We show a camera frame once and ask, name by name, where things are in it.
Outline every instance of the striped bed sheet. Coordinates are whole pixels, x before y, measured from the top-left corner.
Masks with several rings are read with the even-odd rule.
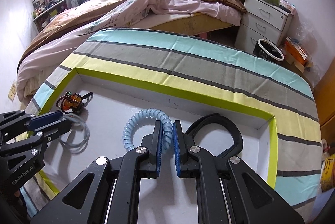
[[[274,189],[307,221],[319,187],[321,134],[312,92],[298,75],[200,38],[155,30],[106,29],[88,38],[56,68],[26,112],[47,112],[48,98],[74,70],[141,81],[148,90],[157,85],[162,91],[173,88],[222,99],[224,108],[234,111],[251,107],[272,114],[278,133]],[[24,187],[34,211],[58,193],[43,172]]]

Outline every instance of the white drawer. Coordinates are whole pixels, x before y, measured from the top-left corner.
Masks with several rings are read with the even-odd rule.
[[[247,11],[265,20],[280,31],[283,30],[287,16],[258,0],[246,0]]]
[[[253,29],[254,31],[257,31],[259,34],[267,38],[270,42],[274,44],[278,43],[281,31],[279,29],[276,29],[273,25],[265,22],[261,18],[251,13],[246,13],[243,14],[241,23]]]
[[[246,51],[252,54],[255,48],[255,45],[259,39],[266,40],[264,36],[260,35],[259,33],[252,30],[251,28],[248,28],[244,24],[241,24],[238,30],[238,33],[237,33],[235,47],[237,49],[240,49],[240,50],[243,50],[243,51]]]

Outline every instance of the beaded keychain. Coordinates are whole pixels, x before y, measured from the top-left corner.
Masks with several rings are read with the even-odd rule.
[[[92,92],[89,92],[84,96],[81,96],[78,93],[66,92],[64,96],[61,96],[57,100],[56,107],[64,113],[74,113],[79,115],[87,103],[92,100],[92,98]]]

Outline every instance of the tape roll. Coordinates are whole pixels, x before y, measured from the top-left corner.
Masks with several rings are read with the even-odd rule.
[[[328,152],[323,152],[323,150],[327,147],[328,147],[327,141],[325,139],[322,139],[321,140],[321,148],[322,148],[322,160],[323,161],[329,157]]]

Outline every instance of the nightstand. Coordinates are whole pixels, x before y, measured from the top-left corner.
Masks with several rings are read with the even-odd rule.
[[[279,45],[289,29],[292,14],[263,0],[246,0],[235,47],[252,53],[259,39]]]

